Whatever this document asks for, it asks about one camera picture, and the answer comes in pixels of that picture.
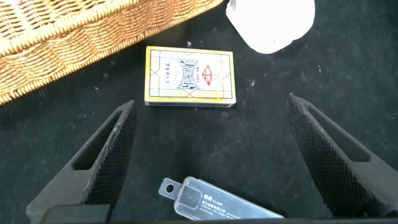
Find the white plastic bag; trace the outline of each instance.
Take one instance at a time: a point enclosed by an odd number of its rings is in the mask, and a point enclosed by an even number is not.
[[[271,54],[301,38],[315,17],[314,0],[230,0],[226,15],[244,41]]]

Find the clear plastic case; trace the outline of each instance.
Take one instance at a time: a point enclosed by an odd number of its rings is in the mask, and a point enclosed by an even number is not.
[[[191,220],[283,218],[282,215],[193,177],[187,177],[182,185],[164,179],[159,193],[175,199],[175,211]]]

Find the woven rattan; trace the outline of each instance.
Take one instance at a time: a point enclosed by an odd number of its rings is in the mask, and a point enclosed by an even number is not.
[[[222,0],[0,0],[0,105]]]

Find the black surface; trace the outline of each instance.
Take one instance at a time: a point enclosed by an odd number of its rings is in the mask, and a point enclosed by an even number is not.
[[[398,2],[316,1],[311,30],[272,55],[250,49],[224,9],[0,107],[0,220],[27,222],[26,205],[115,108],[133,99],[139,127],[112,220],[183,220],[157,191],[164,177],[188,175],[290,217],[330,217],[284,117],[289,92],[398,169]],[[144,106],[145,47],[188,41],[233,51],[232,108]]]

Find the black felt surface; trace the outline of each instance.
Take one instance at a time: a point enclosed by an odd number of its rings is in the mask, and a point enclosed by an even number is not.
[[[289,217],[330,217],[284,117],[289,92],[322,110],[398,169],[396,1],[316,1],[311,30],[283,51],[250,49],[225,4],[0,107],[0,220],[25,207],[114,109],[139,104],[139,127],[112,220],[180,220],[158,194],[191,175]],[[255,24],[261,29],[261,22]],[[147,45],[234,53],[230,109],[144,106]]]

